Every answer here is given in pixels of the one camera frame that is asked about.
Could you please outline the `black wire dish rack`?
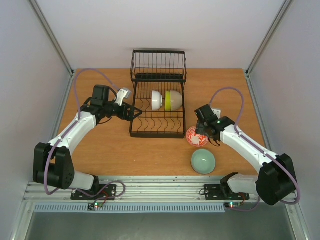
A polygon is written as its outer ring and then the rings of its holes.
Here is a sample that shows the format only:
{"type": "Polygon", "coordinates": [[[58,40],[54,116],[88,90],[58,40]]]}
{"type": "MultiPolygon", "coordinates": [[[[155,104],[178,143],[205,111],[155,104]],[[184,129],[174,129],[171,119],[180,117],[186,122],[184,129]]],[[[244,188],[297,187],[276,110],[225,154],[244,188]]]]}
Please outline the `black wire dish rack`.
{"type": "Polygon", "coordinates": [[[135,49],[130,77],[137,116],[130,123],[130,136],[183,139],[186,134],[186,53],[183,50],[135,49]]]}

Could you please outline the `pale green celadon bowl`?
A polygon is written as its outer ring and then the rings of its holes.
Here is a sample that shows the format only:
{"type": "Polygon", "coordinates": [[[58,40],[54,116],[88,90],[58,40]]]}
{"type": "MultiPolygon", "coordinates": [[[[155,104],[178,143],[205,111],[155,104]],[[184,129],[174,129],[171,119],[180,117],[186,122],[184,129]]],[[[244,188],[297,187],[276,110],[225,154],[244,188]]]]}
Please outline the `pale green celadon bowl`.
{"type": "Polygon", "coordinates": [[[207,149],[198,149],[192,154],[191,166],[198,174],[210,174],[216,168],[215,156],[207,149]]]}

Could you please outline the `white bowl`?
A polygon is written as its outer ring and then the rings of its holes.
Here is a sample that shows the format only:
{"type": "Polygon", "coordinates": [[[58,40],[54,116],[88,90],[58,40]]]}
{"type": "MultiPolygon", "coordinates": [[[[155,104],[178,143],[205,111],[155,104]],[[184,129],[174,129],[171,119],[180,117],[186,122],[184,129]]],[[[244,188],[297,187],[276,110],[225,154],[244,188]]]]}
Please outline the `white bowl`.
{"type": "Polygon", "coordinates": [[[179,110],[183,105],[183,96],[174,90],[170,91],[170,106],[171,111],[179,110]]]}
{"type": "Polygon", "coordinates": [[[158,111],[163,106],[163,96],[159,91],[153,90],[151,93],[151,109],[158,111]]]}

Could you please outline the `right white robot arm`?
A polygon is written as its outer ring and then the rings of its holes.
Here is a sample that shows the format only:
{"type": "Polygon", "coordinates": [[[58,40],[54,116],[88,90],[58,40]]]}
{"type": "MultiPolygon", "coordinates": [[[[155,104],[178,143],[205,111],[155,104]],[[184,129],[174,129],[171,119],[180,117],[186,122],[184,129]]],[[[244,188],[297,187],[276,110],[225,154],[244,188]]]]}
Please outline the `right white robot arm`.
{"type": "Polygon", "coordinates": [[[273,206],[285,202],[285,198],[295,193],[291,205],[299,203],[301,190],[298,185],[292,158],[287,154],[279,155],[261,146],[245,134],[227,116],[220,117],[208,105],[195,110],[197,116],[196,133],[208,136],[216,143],[223,143],[234,149],[247,160],[258,173],[258,177],[235,174],[220,186],[225,198],[237,193],[257,195],[266,204],[273,206]]]}

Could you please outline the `red patterned bowl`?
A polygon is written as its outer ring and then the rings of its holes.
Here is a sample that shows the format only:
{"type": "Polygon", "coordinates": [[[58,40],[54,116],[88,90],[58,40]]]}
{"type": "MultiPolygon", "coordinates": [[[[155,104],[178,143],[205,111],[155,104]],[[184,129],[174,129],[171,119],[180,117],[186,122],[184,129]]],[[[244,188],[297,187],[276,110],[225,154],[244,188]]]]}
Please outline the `red patterned bowl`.
{"type": "Polygon", "coordinates": [[[209,142],[207,136],[196,133],[196,126],[192,126],[186,131],[186,140],[190,145],[198,148],[205,146],[209,142]]]}

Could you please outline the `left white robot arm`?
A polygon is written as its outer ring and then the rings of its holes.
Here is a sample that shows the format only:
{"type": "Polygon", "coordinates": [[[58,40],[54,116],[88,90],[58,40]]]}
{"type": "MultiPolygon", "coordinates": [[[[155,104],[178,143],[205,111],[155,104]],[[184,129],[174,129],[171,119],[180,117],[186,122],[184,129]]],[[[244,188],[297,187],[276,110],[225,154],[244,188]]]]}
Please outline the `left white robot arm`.
{"type": "Polygon", "coordinates": [[[106,85],[95,85],[92,96],[82,106],[72,122],[48,143],[38,143],[34,149],[33,181],[43,184],[48,195],[56,190],[80,189],[89,199],[101,193],[97,177],[76,171],[72,155],[83,138],[97,125],[112,117],[128,122],[142,114],[138,108],[125,102],[131,95],[127,88],[114,91],[106,85]]]}

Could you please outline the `lime green bowl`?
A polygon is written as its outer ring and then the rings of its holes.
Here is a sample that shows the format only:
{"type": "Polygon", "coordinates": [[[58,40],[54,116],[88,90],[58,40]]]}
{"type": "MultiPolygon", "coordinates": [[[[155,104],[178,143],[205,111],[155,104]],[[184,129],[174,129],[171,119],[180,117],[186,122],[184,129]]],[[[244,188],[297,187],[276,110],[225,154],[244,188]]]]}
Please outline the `lime green bowl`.
{"type": "Polygon", "coordinates": [[[171,112],[172,106],[171,106],[171,91],[165,92],[165,111],[171,112]]]}

